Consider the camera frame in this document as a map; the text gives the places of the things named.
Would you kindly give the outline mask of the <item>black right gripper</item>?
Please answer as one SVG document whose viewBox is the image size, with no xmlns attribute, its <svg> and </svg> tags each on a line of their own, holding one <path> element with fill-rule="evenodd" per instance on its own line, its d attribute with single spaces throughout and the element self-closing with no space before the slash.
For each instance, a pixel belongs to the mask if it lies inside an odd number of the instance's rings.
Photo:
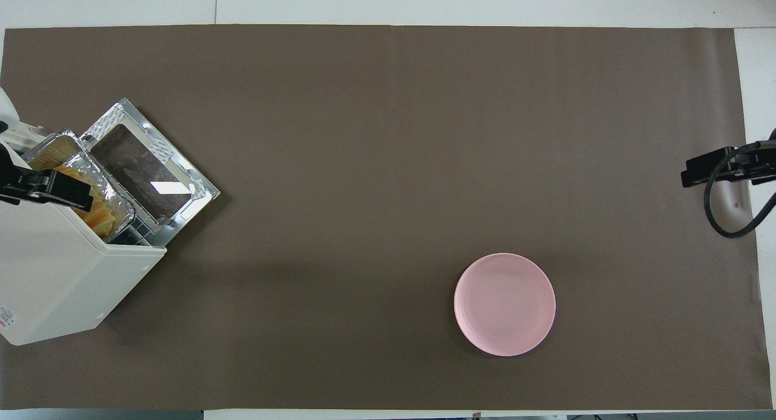
<svg viewBox="0 0 776 420">
<path fill-rule="evenodd" d="M 734 150 L 734 147 L 723 147 L 685 161 L 685 170 L 681 172 L 682 187 L 709 182 L 715 166 Z M 737 164 L 740 166 L 737 172 L 739 180 L 751 181 L 753 185 L 774 182 L 775 141 L 757 141 L 740 147 L 737 153 Z M 736 171 L 737 166 L 729 159 L 723 163 L 713 181 L 731 181 Z"/>
</svg>

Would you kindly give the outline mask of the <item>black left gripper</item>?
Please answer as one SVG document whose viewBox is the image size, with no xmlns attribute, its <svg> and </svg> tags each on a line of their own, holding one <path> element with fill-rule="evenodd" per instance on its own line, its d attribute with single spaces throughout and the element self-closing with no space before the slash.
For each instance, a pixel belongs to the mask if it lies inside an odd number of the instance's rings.
<svg viewBox="0 0 776 420">
<path fill-rule="evenodd" d="M 51 170 L 28 170 L 19 172 L 16 177 L 16 166 L 12 162 L 8 150 L 1 146 L 1 200 L 16 202 L 16 199 L 48 199 L 49 185 L 53 198 L 65 202 L 69 207 L 89 212 L 92 209 L 92 186 L 88 184 L 81 172 L 73 168 L 55 168 Z M 8 193 L 12 184 L 12 197 Z"/>
</svg>

